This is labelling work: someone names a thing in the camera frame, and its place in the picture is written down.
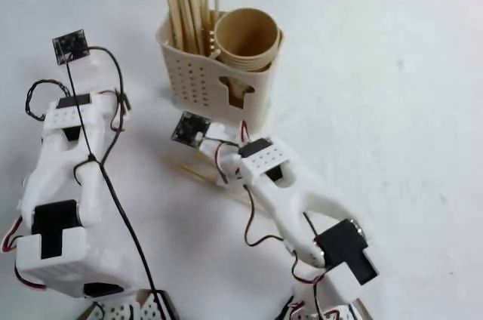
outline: bamboo chopstick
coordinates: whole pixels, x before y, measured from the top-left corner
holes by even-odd
[[[211,56],[211,29],[220,18],[220,0],[168,0],[173,46],[191,54]]]

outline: black wire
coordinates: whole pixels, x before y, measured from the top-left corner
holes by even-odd
[[[15,277],[17,277],[17,280],[22,282],[25,286],[29,288],[35,288],[37,290],[45,290],[47,288],[47,286],[45,286],[44,284],[36,284],[35,282],[30,282],[25,280],[20,274],[20,272],[18,272],[17,262],[14,263],[14,272],[15,272]]]
[[[72,172],[74,173],[74,179],[77,182],[79,186],[81,186],[81,182],[77,179],[77,170],[84,164],[90,163],[90,162],[95,162],[96,157],[93,155],[89,155],[87,159],[85,159],[83,162],[78,163],[75,165],[75,167],[72,169]]]
[[[312,232],[314,232],[314,235],[317,236],[317,229],[315,229],[314,223],[312,223],[312,221],[310,220],[309,215],[306,212],[303,212],[303,216],[305,217],[307,222],[309,222],[310,228],[312,229]]]
[[[22,238],[22,237],[23,237],[22,235],[16,235],[15,237],[13,237],[13,238],[12,238],[12,239],[9,241],[9,243],[7,243],[7,246],[8,246],[8,247],[12,247],[12,246],[14,245],[14,242],[15,242],[16,240],[18,240],[19,238]]]
[[[99,94],[106,94],[106,93],[114,94],[115,95],[115,100],[116,100],[115,112],[114,112],[114,115],[111,118],[111,122],[109,123],[109,126],[110,126],[110,128],[111,128],[112,131],[114,131],[115,133],[117,133],[119,131],[119,128],[114,128],[114,126],[112,125],[112,123],[114,122],[115,117],[118,115],[119,105],[122,105],[122,99],[119,98],[119,92],[114,91],[114,90],[101,91]]]
[[[82,118],[82,115],[81,115],[81,107],[79,106],[77,94],[75,93],[74,81],[72,80],[72,74],[70,73],[69,61],[66,59],[65,54],[63,54],[62,47],[60,46],[60,44],[58,46],[59,46],[60,54],[62,54],[64,62],[66,63],[67,74],[69,75],[69,81],[70,81],[70,88],[72,89],[72,95],[74,96],[75,107],[77,108],[78,118],[81,122],[82,132],[84,133],[85,145],[87,145],[88,147],[89,155],[93,155],[91,150],[91,145],[89,144],[88,135],[85,132],[84,119]]]
[[[100,318],[100,320],[104,320],[104,318],[106,317],[106,311],[104,310],[104,308],[97,301],[94,301],[94,306],[98,307],[100,312],[103,314],[103,317]]]
[[[285,315],[288,312],[288,305],[292,302],[293,299],[294,299],[294,296],[293,295],[290,296],[290,299],[288,299],[288,301],[285,303],[284,307],[281,308],[281,312],[277,315],[275,320],[284,320]]]
[[[180,316],[178,315],[176,308],[174,307],[174,304],[169,297],[169,294],[164,290],[156,290],[156,293],[161,295],[170,319],[180,320]]]
[[[226,176],[225,173],[223,173],[223,171],[221,170],[220,168],[220,163],[218,162],[218,159],[220,157],[220,149],[221,149],[221,146],[223,145],[224,143],[220,143],[218,144],[218,147],[217,149],[214,151],[214,166],[215,168],[218,170],[218,173],[220,174],[220,177],[221,179],[223,180],[223,182],[225,184],[228,184],[228,177]]]
[[[322,317],[322,313],[320,311],[320,306],[318,305],[318,299],[317,299],[317,284],[318,282],[316,282],[314,285],[313,285],[313,292],[314,292],[314,302],[315,302],[315,309],[317,310],[317,316],[320,320],[323,320],[324,318]]]
[[[27,91],[27,98],[25,100],[25,112],[26,112],[26,114],[28,116],[33,117],[35,120],[37,120],[39,122],[43,122],[45,120],[45,114],[42,114],[41,116],[37,116],[30,109],[30,101],[32,100],[33,91],[40,84],[54,84],[54,85],[57,85],[60,88],[60,90],[62,90],[63,93],[66,95],[66,97],[69,97],[70,96],[70,91],[69,91],[69,89],[66,86],[64,86],[62,84],[62,82],[58,82],[56,80],[38,80],[38,81],[34,82],[34,84],[32,85],[32,87]]]
[[[88,49],[105,51],[114,60],[114,63],[116,65],[116,68],[118,69],[118,73],[119,73],[120,95],[121,95],[121,97],[124,97],[124,83],[123,83],[123,79],[122,79],[121,69],[119,67],[117,60],[114,58],[114,55],[109,50],[107,50],[106,48],[102,48],[102,47],[94,46],[94,47],[91,47],[91,48],[88,48]],[[77,96],[75,94],[74,81],[72,79],[72,74],[71,74],[70,69],[69,69],[69,64],[67,63],[66,57],[63,54],[62,50],[60,50],[60,53],[63,55],[63,58],[66,62],[67,74],[69,75],[69,81],[70,81],[70,85],[72,87],[72,94],[74,95],[74,98],[75,98],[75,105],[77,106],[77,112],[78,112],[79,119],[80,119],[80,122],[81,122],[82,131],[84,132],[86,144],[88,145],[88,148],[89,148],[88,160],[96,162],[99,165],[100,172],[103,175],[104,180],[106,181],[106,185],[107,185],[107,188],[109,189],[109,192],[112,196],[112,200],[114,201],[115,206],[117,207],[118,212],[121,215],[122,220],[124,221],[126,227],[128,228],[129,234],[131,235],[133,242],[134,242],[134,245],[136,246],[137,252],[140,255],[141,261],[143,262],[143,266],[144,266],[144,269],[146,271],[146,276],[147,276],[148,281],[149,281],[149,286],[151,287],[151,291],[154,293],[156,291],[156,287],[154,285],[154,281],[152,280],[151,270],[149,269],[149,265],[147,263],[146,257],[144,256],[143,248],[141,247],[141,244],[139,242],[139,239],[137,238],[136,232],[134,231],[134,228],[131,225],[129,218],[128,218],[127,214],[125,213],[124,208],[122,207],[121,202],[119,201],[117,194],[115,193],[114,186],[112,185],[111,180],[110,180],[109,176],[107,175],[106,169],[104,168],[104,162],[107,159],[108,154],[110,153],[110,151],[114,147],[115,143],[117,142],[119,134],[121,133],[122,125],[124,123],[124,121],[123,121],[124,105],[121,105],[121,117],[120,117],[120,121],[119,121],[119,132],[115,133],[115,137],[112,140],[111,144],[109,145],[109,148],[107,149],[106,154],[104,154],[103,159],[101,160],[101,162],[99,162],[97,160],[97,158],[95,157],[95,155],[91,152],[90,147],[89,147],[88,137],[87,137],[87,134],[85,132],[84,121],[82,120],[81,110],[80,110],[80,107],[79,107],[79,104],[78,104]],[[155,299],[156,305],[158,306],[159,313],[161,314],[161,319],[166,320],[165,312],[162,309],[162,306],[161,306],[161,303],[158,299],[157,294],[155,294],[154,299]]]
[[[247,191],[248,197],[250,197],[250,203],[251,203],[250,218],[248,219],[247,226],[245,227],[245,243],[250,247],[255,247],[255,246],[258,246],[260,243],[262,243],[262,242],[264,242],[264,241],[266,241],[267,239],[270,239],[270,238],[273,238],[273,239],[276,239],[277,241],[283,242],[284,239],[282,237],[278,237],[277,235],[266,235],[266,236],[260,238],[258,241],[254,242],[254,243],[248,242],[248,230],[250,229],[251,223],[253,222],[254,217],[255,217],[255,203],[254,203],[254,198],[251,195],[251,192],[248,189],[248,187],[243,186],[243,188],[245,188],[245,190]]]
[[[313,280],[307,280],[306,278],[301,278],[299,277],[298,275],[295,274],[295,268],[297,267],[297,264],[299,263],[299,257],[297,255],[297,252],[294,251],[294,257],[295,257],[295,261],[294,261],[294,264],[292,265],[292,276],[298,281],[298,282],[302,282],[303,284],[306,284],[306,285],[313,285],[314,283],[318,282],[319,279],[318,279],[318,276],[315,277]]]
[[[122,207],[121,203],[119,202],[118,196],[115,193],[114,187],[112,186],[111,180],[106,173],[106,169],[104,168],[104,165],[102,165],[100,162],[97,162],[97,163],[99,164],[100,172],[102,173],[104,180],[106,181],[107,188],[109,188],[109,191],[111,192],[111,196],[112,196],[112,199],[114,200],[115,206],[118,208],[119,214],[121,215],[121,218],[124,221],[124,224],[126,225],[129,233],[131,234],[131,237],[133,239],[134,245],[136,246],[137,252],[139,252],[139,255],[141,257],[141,261],[143,262],[144,269],[146,270],[146,275],[148,277],[149,286],[151,287],[151,292],[155,293],[156,287],[154,285],[154,281],[152,280],[151,270],[149,269],[148,262],[146,260],[146,257],[144,256],[144,252],[143,252],[143,248],[141,247],[141,243],[139,242],[139,239],[137,238],[136,232],[134,231],[134,228],[131,225],[129,218],[128,218],[127,214],[125,213],[124,208]],[[156,305],[158,306],[159,312],[161,314],[161,318],[163,320],[166,320],[166,315],[163,312],[163,309],[161,307],[161,303],[159,302],[157,294],[154,295],[154,300],[156,302]]]
[[[222,143],[222,144],[226,144],[226,145],[230,145],[230,146],[236,146],[237,148],[240,147],[237,143],[234,143],[232,141],[215,139],[214,137],[204,137],[203,140],[213,140],[213,141],[217,141],[218,143]]]
[[[121,100],[124,100],[125,99],[124,80],[122,78],[121,67],[119,66],[119,62],[114,57],[114,55],[112,54],[112,52],[109,51],[107,48],[100,47],[100,46],[90,46],[90,47],[88,47],[88,50],[90,50],[90,51],[92,51],[92,50],[95,50],[95,51],[104,51],[104,52],[106,52],[112,58],[112,61],[114,62],[115,67],[118,70],[118,74],[119,74],[119,96],[121,97]],[[107,157],[111,153],[112,148],[114,147],[115,143],[118,141],[119,135],[122,132],[122,126],[124,124],[124,115],[125,115],[125,107],[124,107],[124,104],[123,103],[120,105],[120,110],[121,110],[121,113],[119,114],[119,128],[118,128],[118,131],[116,131],[116,133],[114,135],[114,138],[112,139],[112,142],[108,146],[108,148],[106,150],[106,153],[104,154],[103,158],[100,161],[100,163],[102,165],[104,165],[106,163]]]
[[[354,320],[357,320],[357,315],[355,314],[354,308],[352,308],[352,304],[351,303],[349,304],[349,311],[350,311],[350,315],[352,315],[352,317],[354,318]]]

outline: white tabletop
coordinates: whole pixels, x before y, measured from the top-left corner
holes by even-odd
[[[483,0],[221,6],[261,8],[284,30],[268,126],[374,225],[392,267],[381,298],[386,318],[478,314]],[[0,230],[17,215],[20,181],[40,148],[42,127],[23,112],[26,91],[41,78],[66,82],[51,39],[82,28],[89,44],[114,52],[125,75],[133,115],[108,171],[155,283],[181,318],[274,318],[294,283],[287,251],[269,242],[248,248],[248,209],[160,159],[180,114],[155,42],[165,0],[0,0],[0,7]],[[91,73],[101,76],[109,61],[94,55]],[[74,75],[82,85],[87,74]],[[34,109],[56,95],[39,91]],[[274,228],[259,216],[252,235]],[[87,306],[22,287],[13,263],[13,254],[0,256],[2,318],[68,319]]]

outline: stack of paper cups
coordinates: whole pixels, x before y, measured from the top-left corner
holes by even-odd
[[[280,30],[267,13],[240,8],[226,13],[214,27],[214,44],[220,50],[218,60],[235,69],[261,72],[278,53]],[[247,85],[230,79],[230,90],[242,97]]]

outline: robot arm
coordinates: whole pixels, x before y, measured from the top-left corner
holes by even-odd
[[[92,92],[78,95],[78,101],[92,153],[101,158],[116,98]],[[17,268],[72,297],[133,291],[137,278],[131,259],[99,235],[111,201],[102,196],[99,166],[85,162],[89,151],[80,125],[73,97],[50,105],[38,164],[20,201],[31,235],[18,239]],[[74,178],[73,168],[82,162]]]
[[[183,131],[185,134],[188,127],[182,119],[174,139]],[[194,130],[191,144],[214,159],[221,185],[232,189],[244,186],[254,194],[274,220],[291,254],[325,270],[315,284],[321,311],[350,304],[377,291],[382,281],[382,261],[359,226],[361,218],[281,140],[266,137],[243,143],[236,134],[229,135],[222,124],[214,122],[201,133]],[[314,235],[304,217],[307,211],[337,224]],[[301,285],[296,298],[307,304],[306,309],[315,311],[312,285]]]

